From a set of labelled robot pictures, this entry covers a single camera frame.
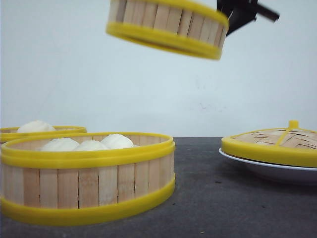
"gray tabletop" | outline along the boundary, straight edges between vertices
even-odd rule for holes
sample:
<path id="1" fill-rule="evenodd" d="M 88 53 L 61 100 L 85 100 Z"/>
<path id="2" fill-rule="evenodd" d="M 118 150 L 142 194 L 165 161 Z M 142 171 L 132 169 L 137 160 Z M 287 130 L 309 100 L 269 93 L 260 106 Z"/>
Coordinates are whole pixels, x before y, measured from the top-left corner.
<path id="1" fill-rule="evenodd" d="M 263 180 L 218 153 L 220 138 L 177 138 L 176 190 L 134 217 L 45 227 L 1 216 L 3 238 L 316 238 L 317 187 Z"/>

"white background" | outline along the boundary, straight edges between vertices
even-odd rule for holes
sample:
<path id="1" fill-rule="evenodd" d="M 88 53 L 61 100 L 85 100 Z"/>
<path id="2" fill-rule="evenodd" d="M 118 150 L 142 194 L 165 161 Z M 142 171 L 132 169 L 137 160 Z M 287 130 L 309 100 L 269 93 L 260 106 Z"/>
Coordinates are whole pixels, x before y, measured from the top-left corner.
<path id="1" fill-rule="evenodd" d="M 215 137 L 298 119 L 317 130 L 317 1 L 260 3 L 280 19 L 258 15 L 213 61 L 107 35 L 108 0 L 2 0 L 1 127 Z"/>

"bamboo steamer lid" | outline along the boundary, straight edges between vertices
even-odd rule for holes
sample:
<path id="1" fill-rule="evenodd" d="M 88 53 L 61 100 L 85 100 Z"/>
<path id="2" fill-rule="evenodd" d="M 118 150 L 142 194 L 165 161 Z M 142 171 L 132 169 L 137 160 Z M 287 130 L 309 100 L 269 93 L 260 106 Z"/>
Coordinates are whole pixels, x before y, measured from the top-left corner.
<path id="1" fill-rule="evenodd" d="M 221 149 L 244 159 L 317 168 L 317 131 L 299 128 L 296 120 L 289 121 L 288 128 L 255 130 L 222 138 Z"/>

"bamboo steamer basket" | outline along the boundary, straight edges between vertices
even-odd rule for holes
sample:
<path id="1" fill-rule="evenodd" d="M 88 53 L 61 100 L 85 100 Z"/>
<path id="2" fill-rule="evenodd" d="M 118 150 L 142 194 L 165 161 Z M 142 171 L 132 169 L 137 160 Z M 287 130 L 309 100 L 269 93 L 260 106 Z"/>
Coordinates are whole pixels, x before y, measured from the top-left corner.
<path id="1" fill-rule="evenodd" d="M 17 130 L 19 127 L 8 127 L 8 128 L 1 128 L 0 129 L 0 142 L 1 144 L 16 140 L 24 137 L 29 136 L 43 136 L 43 135 L 64 135 L 64 134 L 71 134 L 71 133 L 83 133 L 87 132 L 85 127 L 82 126 L 54 126 L 56 129 L 55 131 L 42 131 L 42 132 L 30 132 L 30 133 L 18 133 Z"/>
<path id="2" fill-rule="evenodd" d="M 111 0 L 106 32 L 145 46 L 218 60 L 228 28 L 223 13 L 189 0 Z"/>
<path id="3" fill-rule="evenodd" d="M 109 134 L 78 133 L 78 142 Z M 1 211 L 17 221 L 73 226 L 129 217 L 167 200 L 175 187 L 173 138 L 118 132 L 139 147 L 103 151 L 39 151 L 58 136 L 2 145 Z"/>
<path id="4" fill-rule="evenodd" d="M 317 168 L 317 131 L 299 128 L 290 120 L 288 128 L 255 130 L 222 138 L 224 153 L 272 164 Z"/>

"stacked steamer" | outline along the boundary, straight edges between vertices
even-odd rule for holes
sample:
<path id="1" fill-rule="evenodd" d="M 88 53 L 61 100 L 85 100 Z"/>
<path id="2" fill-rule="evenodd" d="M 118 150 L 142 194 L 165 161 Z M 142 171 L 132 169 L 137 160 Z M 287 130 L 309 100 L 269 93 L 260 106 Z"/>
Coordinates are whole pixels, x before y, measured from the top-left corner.
<path id="1" fill-rule="evenodd" d="M 173 138 L 118 132 L 133 148 L 99 151 L 42 151 L 60 136 L 29 137 L 2 145 L 2 212 L 42 225 L 83 225 L 149 210 L 174 191 Z M 113 133 L 68 135 L 82 143 Z"/>
<path id="2" fill-rule="evenodd" d="M 8 127 L 0 129 L 0 143 L 21 139 L 29 136 L 66 135 L 72 133 L 87 132 L 82 126 L 51 126 L 50 124 L 34 120 L 20 127 Z"/>
<path id="3" fill-rule="evenodd" d="M 157 49 L 218 60 L 228 18 L 188 0 L 111 0 L 106 31 Z"/>

